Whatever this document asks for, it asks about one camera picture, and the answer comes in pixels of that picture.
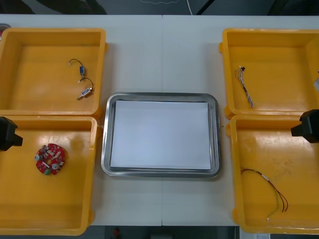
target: black wire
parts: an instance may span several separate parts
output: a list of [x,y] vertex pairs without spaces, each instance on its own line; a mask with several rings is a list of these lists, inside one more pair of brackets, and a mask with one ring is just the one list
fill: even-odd
[[88,79],[88,80],[92,83],[92,90],[93,90],[93,88],[94,88],[94,84],[93,84],[93,81],[91,81],[91,79],[90,79],[90,78],[84,77],[84,78],[82,78],[82,79],[80,80],[80,82],[81,82],[82,80],[85,80],[85,79]]
[[78,59],[76,59],[76,58],[73,58],[73,59],[69,60],[69,64],[71,63],[71,61],[77,61],[77,62],[79,62],[79,63],[83,66],[82,62],[80,62],[80,61],[79,61]]
[[[263,176],[263,174],[262,174],[261,172],[256,171],[256,170],[253,170],[253,169],[249,169],[249,168],[244,168],[243,170],[240,171],[240,174],[242,174],[243,172],[246,172],[246,171],[256,172],[256,173],[258,173],[259,175],[261,175],[261,176],[264,178],[264,176]],[[279,195],[279,197],[280,197],[280,199],[281,199],[281,201],[282,201],[282,203],[283,203],[282,212],[284,212],[284,211],[286,212],[287,209],[288,209],[288,201],[287,201],[287,199],[285,198],[285,196],[284,196],[281,192],[278,191],[278,189],[273,185],[272,182],[270,182],[269,180],[266,180],[266,181],[267,181],[267,182],[276,190],[276,192],[278,193],[278,195]],[[286,204],[287,204],[286,209],[285,209],[285,203],[284,203],[283,198],[285,199]]]

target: dark background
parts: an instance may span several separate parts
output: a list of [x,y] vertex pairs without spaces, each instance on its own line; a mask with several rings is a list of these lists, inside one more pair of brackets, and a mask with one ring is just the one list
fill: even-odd
[[[319,0],[189,0],[193,15],[318,15]],[[0,0],[1,13],[189,15],[186,0]]]

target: electronic component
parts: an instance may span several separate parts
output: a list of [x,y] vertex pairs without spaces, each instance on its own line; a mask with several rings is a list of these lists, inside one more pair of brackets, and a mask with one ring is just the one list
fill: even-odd
[[80,99],[82,99],[82,98],[84,98],[84,97],[88,97],[89,95],[92,94],[92,92],[93,92],[93,90],[94,90],[94,84],[93,84],[93,81],[91,81],[90,78],[85,77],[85,68],[84,68],[82,62],[80,62],[78,59],[73,58],[73,59],[71,59],[71,60],[69,61],[69,66],[71,65],[71,61],[77,61],[77,62],[79,62],[79,63],[81,64],[81,66],[80,66],[81,79],[78,81],[78,83],[80,83],[81,81],[87,79],[87,80],[89,80],[89,81],[91,82],[91,84],[92,84],[92,87],[91,87],[91,88],[86,88],[84,91],[81,92],[80,96],[77,98],[77,100],[80,100]]
[[262,174],[262,173],[259,172],[259,171],[253,170],[253,169],[244,168],[244,169],[242,169],[242,170],[240,171],[240,174],[243,174],[244,172],[247,172],[247,171],[249,171],[249,172],[255,172],[255,173],[258,173],[260,176],[262,176],[262,177],[272,186],[272,188],[274,189],[274,191],[275,191],[275,193],[276,193],[277,206],[276,206],[276,208],[275,208],[272,212],[269,213],[269,215],[267,216],[267,220],[269,220],[269,217],[270,217],[271,215],[273,215],[273,214],[274,214],[276,211],[278,211],[278,209],[279,209],[278,196],[280,197],[280,199],[281,199],[281,201],[282,201],[282,203],[283,203],[282,213],[283,213],[283,212],[286,212],[287,209],[288,209],[288,201],[287,201],[287,199],[285,198],[285,196],[284,196],[281,192],[278,191],[278,189],[273,185],[273,183],[270,182],[270,180],[269,180],[264,174]]
[[245,87],[245,84],[244,84],[244,71],[245,71],[245,67],[243,66],[239,66],[239,68],[235,71],[235,76],[237,77],[237,79],[240,81],[241,85],[243,86],[243,89],[246,93],[246,96],[247,96],[247,100],[250,104],[250,107],[253,108],[254,107],[254,104],[253,104],[253,101],[251,100],[249,94],[248,94],[248,91]]
[[87,97],[90,94],[92,94],[92,88],[86,88],[84,91],[81,92],[80,96],[77,98],[77,100],[82,99],[83,97]]
[[81,66],[80,66],[80,75],[81,75],[82,78],[84,78],[85,77],[85,67],[82,64],[82,62],[80,62],[78,59],[73,58],[73,59],[69,60],[69,66],[71,65],[71,61],[77,61],[77,62],[79,62],[81,64]]
[[34,157],[36,168],[44,175],[57,174],[64,165],[65,151],[54,143],[43,145]]

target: connector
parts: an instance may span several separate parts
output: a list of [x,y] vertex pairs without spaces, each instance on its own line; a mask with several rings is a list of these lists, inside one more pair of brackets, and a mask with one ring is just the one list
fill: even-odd
[[89,96],[90,94],[92,94],[92,92],[92,88],[86,88],[84,91],[81,92],[81,95],[77,98],[77,100],[79,101],[83,97]]

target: black object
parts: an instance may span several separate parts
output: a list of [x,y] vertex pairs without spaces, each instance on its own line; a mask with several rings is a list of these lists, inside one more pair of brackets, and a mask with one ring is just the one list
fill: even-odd
[[304,112],[301,124],[291,128],[292,136],[303,136],[309,143],[319,142],[319,110]]
[[215,0],[208,0],[207,3],[196,13],[196,15],[202,15],[214,1]]
[[21,146],[23,138],[15,134],[18,126],[6,117],[0,117],[0,151],[7,151],[11,146]]

